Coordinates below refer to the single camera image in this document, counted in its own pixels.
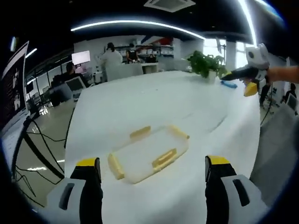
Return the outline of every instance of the white table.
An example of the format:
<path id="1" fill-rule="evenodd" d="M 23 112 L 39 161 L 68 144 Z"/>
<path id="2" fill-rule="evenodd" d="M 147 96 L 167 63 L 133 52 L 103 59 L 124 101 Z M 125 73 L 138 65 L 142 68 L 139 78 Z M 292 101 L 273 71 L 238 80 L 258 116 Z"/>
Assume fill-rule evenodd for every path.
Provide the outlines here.
<path id="1" fill-rule="evenodd" d="M 144 74 L 158 72 L 159 63 L 141 63 Z"/>
<path id="2" fill-rule="evenodd" d="M 225 156 L 250 176 L 260 133 L 257 94 L 203 82 L 181 71 L 119 79 L 82 91 L 69 129 L 65 176 L 83 158 L 100 157 L 103 223 L 206 222 L 205 156 Z M 107 154 L 147 125 L 175 124 L 190 135 L 189 149 L 161 172 L 130 185 L 115 180 Z"/>

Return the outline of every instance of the clear plastic container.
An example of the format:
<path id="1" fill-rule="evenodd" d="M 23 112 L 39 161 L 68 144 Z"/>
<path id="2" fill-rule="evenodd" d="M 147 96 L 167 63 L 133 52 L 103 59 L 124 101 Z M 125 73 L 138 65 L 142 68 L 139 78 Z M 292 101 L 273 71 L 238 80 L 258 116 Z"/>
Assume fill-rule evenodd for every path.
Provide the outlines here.
<path id="1" fill-rule="evenodd" d="M 108 157 L 117 179 L 138 183 L 159 172 L 188 149 L 189 136 L 175 126 L 151 131 L 150 126 L 130 134 L 130 142 Z"/>

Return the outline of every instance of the black cable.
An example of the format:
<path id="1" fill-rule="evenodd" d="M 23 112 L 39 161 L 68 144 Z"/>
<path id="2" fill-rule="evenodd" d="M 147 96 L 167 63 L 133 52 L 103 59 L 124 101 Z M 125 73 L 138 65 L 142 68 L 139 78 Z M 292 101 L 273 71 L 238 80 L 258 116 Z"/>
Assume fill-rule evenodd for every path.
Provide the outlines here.
<path id="1" fill-rule="evenodd" d="M 16 170 L 16 172 L 21 176 L 18 180 L 16 180 L 15 182 L 17 183 L 18 181 L 20 181 L 21 179 L 24 179 L 25 184 L 27 185 L 27 187 L 29 188 L 29 190 L 31 191 L 31 193 L 34 195 L 34 197 L 36 197 L 32 187 L 29 184 L 29 181 L 27 179 L 27 177 L 25 175 L 22 175 L 19 171 Z"/>
<path id="2" fill-rule="evenodd" d="M 40 203 L 38 203 L 37 201 L 33 200 L 31 197 L 29 197 L 24 191 L 22 191 L 22 189 L 19 188 L 19 190 L 20 190 L 24 195 L 26 195 L 26 197 L 27 197 L 28 199 L 30 199 L 30 200 L 33 201 L 34 203 L 38 204 L 39 206 L 42 206 L 43 208 L 45 207 L 45 206 L 41 205 Z"/>
<path id="3" fill-rule="evenodd" d="M 272 89 L 273 89 L 273 83 L 271 83 L 271 96 L 270 96 L 270 103 L 269 103 L 269 108 L 268 108 L 268 111 L 266 112 L 266 115 L 264 116 L 262 122 L 261 122 L 261 125 L 263 124 L 263 121 L 265 120 L 265 118 L 267 117 L 269 111 L 270 111 L 270 108 L 271 108 L 271 104 L 272 104 Z"/>
<path id="4" fill-rule="evenodd" d="M 49 146 L 48 146 L 48 144 L 47 144 L 45 138 L 43 137 L 42 132 L 41 132 L 39 126 L 37 125 L 37 123 L 36 123 L 33 119 L 31 119 L 31 120 L 32 120 L 32 122 L 36 125 L 36 127 L 37 127 L 39 133 L 41 134 L 41 137 L 42 137 L 42 139 L 43 139 L 43 141 L 44 141 L 44 143 L 45 143 L 45 145 L 46 145 L 46 147 L 47 147 L 49 153 L 51 154 L 52 158 L 54 159 L 55 163 L 59 166 L 59 168 L 61 169 L 61 171 L 64 173 L 64 170 L 61 168 L 61 166 L 60 166 L 59 163 L 57 162 L 57 160 L 56 160 L 55 156 L 53 155 L 53 153 L 51 152 L 51 150 L 50 150 L 50 148 L 49 148 Z"/>
<path id="5" fill-rule="evenodd" d="M 16 166 L 19 170 L 21 171 L 26 171 L 26 172 L 37 172 L 42 178 L 44 178 L 45 180 L 49 181 L 50 183 L 57 185 L 59 184 L 63 179 L 60 179 L 58 182 L 54 183 L 51 180 L 49 180 L 47 177 L 44 177 L 43 175 L 41 175 L 37 170 L 27 170 L 27 169 L 21 169 L 18 166 Z"/>
<path id="6" fill-rule="evenodd" d="M 40 133 L 27 132 L 27 134 L 40 134 Z M 65 139 L 54 140 L 54 139 L 52 139 L 51 137 L 49 137 L 48 135 L 45 135 L 45 134 L 41 134 L 41 135 L 47 137 L 48 139 L 51 139 L 52 141 L 65 141 Z"/>

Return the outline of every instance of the ceiling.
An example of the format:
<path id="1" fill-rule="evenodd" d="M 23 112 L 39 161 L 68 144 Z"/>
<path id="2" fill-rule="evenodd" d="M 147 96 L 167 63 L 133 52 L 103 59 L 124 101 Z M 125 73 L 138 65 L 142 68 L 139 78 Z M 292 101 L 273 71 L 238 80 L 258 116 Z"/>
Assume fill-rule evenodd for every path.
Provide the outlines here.
<path id="1" fill-rule="evenodd" d="M 28 60 L 26 67 L 33 68 L 62 50 L 73 47 L 74 42 L 115 35 L 173 36 L 182 40 L 194 37 L 182 32 L 147 26 L 101 26 L 71 32 L 70 29 L 96 21 L 145 20 L 181 27 L 205 37 L 226 36 L 228 40 L 251 41 L 250 29 L 237 0 L 193 0 L 196 5 L 169 13 L 144 7 L 146 0 L 94 1 L 21 1 L 18 5 L 8 3 L 13 16 L 5 26 L 4 58 L 1 68 L 11 56 L 9 51 L 12 36 L 19 37 L 20 44 L 29 42 L 28 51 L 38 48 Z M 247 0 L 252 12 L 257 41 L 266 43 L 269 51 L 279 56 L 291 56 L 299 62 L 296 45 L 298 3 L 295 0 L 269 1 L 285 20 L 285 26 L 277 23 L 254 0 Z"/>

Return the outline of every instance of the floor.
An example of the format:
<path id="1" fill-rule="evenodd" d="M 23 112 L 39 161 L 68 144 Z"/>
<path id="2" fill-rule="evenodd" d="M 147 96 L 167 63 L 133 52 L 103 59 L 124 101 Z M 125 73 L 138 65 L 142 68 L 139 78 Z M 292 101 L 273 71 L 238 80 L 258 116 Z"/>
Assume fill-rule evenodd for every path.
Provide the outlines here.
<path id="1" fill-rule="evenodd" d="M 72 111 L 75 107 L 75 103 L 72 101 L 64 102 L 57 107 L 44 107 L 40 110 L 41 116 L 35 121 L 41 129 L 44 135 L 51 137 L 54 140 L 62 141 L 52 141 L 51 139 L 44 137 L 47 142 L 51 152 L 53 153 L 57 164 L 64 169 L 64 140 L 66 137 L 67 128 L 71 118 Z M 265 105 L 264 108 L 261 107 L 260 115 L 261 120 L 267 113 L 268 106 Z M 278 108 L 272 107 L 270 113 L 268 113 L 263 124 L 269 121 L 271 116 Z M 39 133 L 37 127 L 34 124 L 28 128 L 27 132 Z M 50 155 L 41 135 L 39 134 L 29 134 L 37 148 L 45 156 L 47 160 L 58 170 L 59 166 L 54 162 L 54 159 Z M 28 200 L 33 206 L 46 206 L 47 204 L 47 194 L 55 187 L 55 184 L 59 181 L 59 178 L 52 174 L 33 154 L 31 149 L 28 147 L 25 141 L 22 142 L 18 157 L 17 157 L 17 180 L 20 189 L 32 200 Z M 48 178 L 52 183 L 42 178 L 39 173 L 44 177 Z"/>

